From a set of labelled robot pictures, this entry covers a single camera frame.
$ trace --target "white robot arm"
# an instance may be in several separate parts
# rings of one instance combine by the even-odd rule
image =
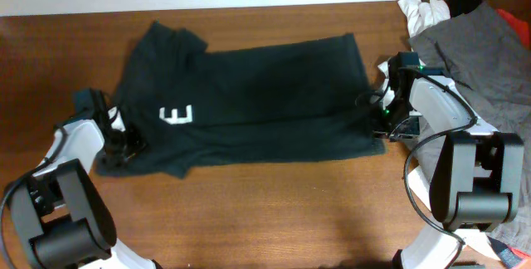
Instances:
[[[107,115],[101,92],[83,90],[77,100],[82,105],[76,107],[79,114],[56,130],[38,170],[15,186],[8,201],[27,260],[39,269],[161,268],[118,240],[110,212],[88,177],[106,140],[121,139],[138,148],[138,138],[131,140],[125,133],[119,111],[110,110]],[[41,220],[63,207],[67,215]],[[4,258],[14,268],[6,253]]]
[[[431,207],[438,222],[425,220],[462,237],[510,222],[519,203],[522,140],[516,134],[498,132],[481,119],[455,88],[455,82],[444,76],[442,69],[421,66],[414,52],[399,53],[380,70],[386,77],[381,88],[381,126],[387,126],[388,136],[396,138],[390,134],[399,130],[397,126],[418,116],[435,131],[433,137],[446,136],[430,187]],[[419,213],[408,189],[407,166],[405,185]],[[490,175],[476,175],[478,168],[489,170]],[[461,250],[462,243],[456,239],[427,224],[411,245],[397,253],[393,265],[400,269],[447,268]]]

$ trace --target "pile of clothes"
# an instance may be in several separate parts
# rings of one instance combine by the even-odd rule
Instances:
[[[499,259],[515,268],[531,254],[531,51],[529,25],[483,0],[400,0],[407,17],[409,43],[428,66],[446,68],[457,90],[474,110],[501,132],[520,135],[525,143],[518,215],[499,225],[490,245]],[[421,136],[433,135],[421,120]],[[428,182],[444,138],[416,154]]]

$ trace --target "dark green t-shirt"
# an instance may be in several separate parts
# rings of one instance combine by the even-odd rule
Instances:
[[[206,53],[193,33],[154,23],[134,49],[114,94],[148,148],[102,174],[167,172],[192,166],[349,159],[381,154],[369,90],[352,34]]]

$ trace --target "gray fabric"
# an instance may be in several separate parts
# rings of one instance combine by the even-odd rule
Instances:
[[[510,247],[531,253],[531,51],[485,2],[473,12],[444,21],[409,40],[429,66],[446,65],[474,110],[501,132],[515,132],[525,142],[519,212],[511,223],[490,236]],[[422,122],[421,138],[433,134]],[[443,139],[427,144],[417,154],[431,181]]]

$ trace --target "red fabric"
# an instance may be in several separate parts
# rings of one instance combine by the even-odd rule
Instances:
[[[529,49],[529,24],[513,16],[510,12],[503,9],[497,9],[496,12],[514,29],[520,37],[520,41],[524,47]]]
[[[521,252],[520,250],[518,250],[516,248],[510,247],[509,249],[511,250],[511,252],[513,252],[516,256],[520,257],[521,259],[525,260],[525,259],[530,259],[531,258],[528,254],[526,254],[524,252]]]

